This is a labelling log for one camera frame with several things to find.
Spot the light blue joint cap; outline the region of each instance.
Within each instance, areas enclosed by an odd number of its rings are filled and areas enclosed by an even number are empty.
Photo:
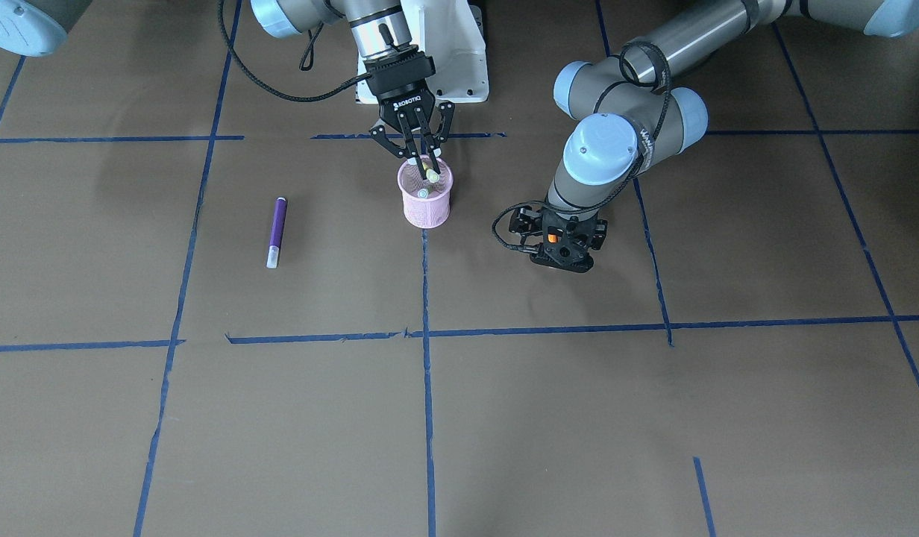
[[[682,148],[678,150],[681,154],[708,132],[708,108],[705,101],[689,88],[672,89],[671,96],[682,113]]]
[[[0,0],[0,47],[24,57],[44,57],[68,39],[65,28],[38,7]]]
[[[254,10],[254,17],[264,27],[264,31],[273,37],[282,40],[284,37],[300,34],[297,28],[290,24],[277,0],[251,0],[251,9]]]
[[[576,118],[572,115],[572,112],[569,112],[569,91],[572,89],[572,81],[575,81],[579,70],[586,67],[586,65],[592,64],[588,61],[573,61],[566,65],[562,68],[562,71],[559,71],[559,76],[556,76],[556,84],[552,86],[552,99],[555,99],[559,108],[568,113],[569,118],[572,119]]]
[[[636,129],[625,118],[615,113],[593,113],[572,131],[562,151],[562,163],[579,183],[600,186],[629,171],[636,155]]]
[[[919,0],[885,0],[865,26],[865,34],[901,37],[919,28]]]

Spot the white marker cap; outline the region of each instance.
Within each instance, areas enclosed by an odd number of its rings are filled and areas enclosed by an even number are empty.
[[[280,258],[280,249],[278,247],[268,248],[268,269],[277,268],[277,260]]]

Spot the yellow marker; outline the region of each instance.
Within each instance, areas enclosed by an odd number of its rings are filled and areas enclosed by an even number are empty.
[[[426,163],[423,163],[423,172],[426,175],[426,180],[430,181],[430,183],[439,183],[439,174],[436,173],[436,170],[427,166]]]

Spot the pink mesh cup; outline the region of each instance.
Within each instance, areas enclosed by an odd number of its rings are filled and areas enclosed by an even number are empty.
[[[430,165],[430,158],[423,156],[423,163]],[[431,229],[446,222],[450,215],[450,189],[453,187],[453,172],[445,162],[439,164],[439,180],[429,181],[425,170],[408,160],[401,164],[397,173],[397,185],[403,194],[403,216],[410,224]]]

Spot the blue tape line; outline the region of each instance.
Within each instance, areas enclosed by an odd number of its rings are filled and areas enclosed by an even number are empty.
[[[244,136],[215,136],[216,140],[241,140]],[[95,136],[95,137],[0,137],[0,143],[103,143],[103,142],[208,142],[211,136]]]
[[[718,130],[708,131],[705,136],[878,136],[878,135],[919,135],[919,129],[844,129],[844,130]]]
[[[919,314],[897,315],[900,322],[917,322]],[[608,333],[608,332],[647,332],[648,330],[707,330],[718,327],[784,327],[784,326],[818,326],[818,325],[849,325],[866,323],[889,323],[891,318],[886,315],[873,315],[863,317],[818,317],[803,319],[760,319],[743,321],[699,321],[692,323],[668,323],[668,325],[629,324],[629,325],[589,325],[565,327],[481,327],[481,329],[459,330],[427,330],[429,337],[475,337],[475,336],[528,336],[532,333]],[[326,333],[312,334],[312,336],[261,336],[261,337],[231,337],[225,334],[232,345],[251,345],[263,343],[305,343],[310,341],[343,341],[358,339],[394,339],[397,336],[423,337],[423,330],[402,330],[402,332],[373,332],[373,333]]]
[[[919,321],[919,315],[899,315],[897,316],[897,320],[899,320],[902,323],[903,322],[915,322],[915,321]]]
[[[429,234],[423,239],[423,386],[426,407],[426,517],[429,537],[436,537],[436,479],[433,476],[433,384],[430,377]]]
[[[237,37],[238,21],[241,19],[242,0],[237,0],[234,8],[234,24],[231,26],[231,42]],[[135,517],[135,528],[133,537],[142,535],[142,526],[145,523],[145,511],[147,510],[148,494],[151,492],[151,477],[154,475],[155,459],[158,456],[158,443],[160,441],[160,431],[164,422],[164,407],[167,404],[167,391],[169,390],[169,375],[174,367],[174,354],[177,345],[174,341],[178,339],[181,331],[181,318],[184,313],[184,299],[187,297],[187,282],[191,275],[191,264],[194,260],[194,247],[198,240],[198,220],[201,217],[201,205],[204,204],[204,191],[207,188],[207,177],[211,170],[211,160],[214,157],[214,142],[218,133],[218,124],[221,122],[221,109],[224,106],[225,89],[228,87],[228,74],[230,74],[230,51],[225,59],[224,71],[221,75],[221,87],[218,88],[217,105],[214,108],[214,123],[211,125],[211,136],[207,143],[207,155],[204,156],[204,171],[201,173],[201,187],[198,190],[198,201],[194,207],[194,219],[191,224],[191,234],[187,241],[187,256],[184,258],[184,272],[181,278],[181,288],[178,292],[178,310],[175,313],[174,324],[171,326],[171,342],[167,348],[167,357],[164,360],[164,375],[162,377],[162,391],[160,391],[160,405],[158,409],[158,426],[151,436],[151,445],[148,448],[148,461],[145,465],[145,480],[142,482],[142,495],[138,500],[138,514]]]
[[[668,337],[668,347],[674,347],[675,342],[671,337],[671,322],[668,320],[668,308],[665,306],[665,293],[662,290],[662,278],[658,272],[658,258],[655,257],[655,247],[651,242],[651,231],[648,229],[648,217],[644,211],[644,199],[642,198],[642,188],[639,186],[639,180],[633,181],[636,187],[636,197],[639,200],[639,209],[642,212],[642,227],[644,228],[644,241],[648,244],[648,253],[651,254],[651,268],[655,271],[655,289],[658,289],[658,304],[662,308],[662,321],[665,323],[665,335]]]
[[[602,33],[602,44],[606,47],[606,56],[612,55],[612,47],[609,47],[609,33],[606,32],[606,17],[602,14],[602,2],[595,0],[595,13],[599,17],[599,31]]]
[[[370,333],[320,333],[312,336],[261,336],[261,337],[231,337],[225,334],[228,343],[232,345],[255,345],[261,343],[307,343],[310,341],[357,341],[365,339],[394,339],[397,336],[413,337],[413,333],[405,330],[402,332],[370,332]]]
[[[389,139],[402,139],[403,135],[400,133],[390,133],[387,135]],[[421,139],[420,136],[414,136],[415,139]],[[456,137],[466,137],[466,139],[476,139],[477,137],[509,137],[506,133],[453,133],[450,135],[450,138],[453,139]],[[311,136],[310,139],[371,139],[370,135],[360,133],[360,134],[319,134]]]
[[[708,131],[705,136],[814,136],[814,131],[803,130],[724,130]]]
[[[671,323],[672,329],[709,329],[710,327],[776,327],[776,326],[815,326],[815,325],[848,325],[863,323],[889,323],[890,317],[875,315],[866,317],[821,317],[814,319],[762,319],[749,321],[705,321],[696,323]]]
[[[176,345],[184,343],[177,340]],[[27,353],[27,351],[86,351],[92,349],[125,349],[128,347],[167,347],[169,339],[145,341],[90,341],[85,343],[30,343],[21,345],[0,345],[0,353]]]
[[[715,532],[715,518],[712,517],[712,504],[708,501],[708,488],[705,487],[705,472],[701,469],[701,459],[693,456],[691,461],[695,465],[695,476],[698,478],[698,491],[701,492],[701,504],[705,509],[705,523],[708,524],[709,537],[718,537]]]
[[[774,36],[777,38],[777,43],[781,47],[781,51],[784,54],[784,59],[788,62],[788,68],[791,70],[791,76],[794,78],[794,84],[797,85],[797,91],[801,94],[801,99],[804,101],[804,108],[807,110],[808,116],[811,118],[811,123],[814,125],[815,133],[818,134],[818,140],[821,142],[821,149],[824,150],[824,157],[827,159],[827,164],[831,168],[831,175],[834,177],[835,186],[838,187],[838,194],[841,195],[841,201],[844,203],[844,208],[847,210],[847,216],[851,220],[851,225],[854,227],[854,233],[858,237],[858,242],[861,243],[861,248],[865,252],[865,259],[868,260],[868,268],[871,271],[871,274],[874,276],[874,283],[878,288],[880,293],[880,299],[882,299],[887,309],[887,315],[891,323],[894,326],[894,333],[897,334],[897,339],[900,341],[900,347],[903,349],[903,356],[907,360],[907,364],[910,366],[910,371],[914,375],[914,381],[917,384],[919,389],[919,371],[917,370],[917,363],[914,361],[913,354],[910,353],[910,347],[907,346],[907,342],[903,337],[903,330],[900,329],[900,322],[898,317],[894,314],[894,308],[890,303],[890,298],[887,296],[885,287],[883,286],[883,281],[880,279],[880,274],[878,269],[876,269],[876,264],[874,262],[874,257],[871,255],[871,251],[868,247],[868,241],[865,240],[865,235],[861,231],[861,225],[858,224],[858,219],[855,217],[854,210],[851,207],[851,201],[847,197],[847,192],[844,190],[844,183],[841,182],[841,175],[838,173],[838,168],[834,164],[834,159],[831,157],[831,151],[827,147],[827,142],[824,140],[824,135],[821,133],[821,127],[818,126],[818,118],[815,116],[814,109],[811,107],[811,101],[808,100],[808,95],[804,92],[804,85],[801,83],[800,76],[797,75],[797,69],[794,68],[794,62],[791,61],[791,54],[788,51],[787,45],[784,43],[784,38],[781,37],[781,33],[777,24],[772,23],[772,28],[774,29]]]
[[[643,330],[664,330],[664,324],[602,325],[566,327],[483,327],[472,330],[430,330],[430,337],[464,336],[527,336],[532,333],[596,333],[596,332],[643,332]]]
[[[5,89],[5,95],[2,96],[2,103],[0,104],[0,125],[2,124],[2,118],[5,116],[5,109],[9,106],[9,99],[12,98],[12,92],[16,89],[16,82],[19,81],[19,74],[22,72],[22,66],[25,65],[25,57],[19,57],[19,63],[16,64],[16,71],[12,74],[12,79],[9,81],[9,87]]]
[[[890,130],[844,129],[844,130],[834,130],[834,131],[821,131],[821,134],[822,135],[859,135],[859,136],[919,135],[919,129],[890,129]]]

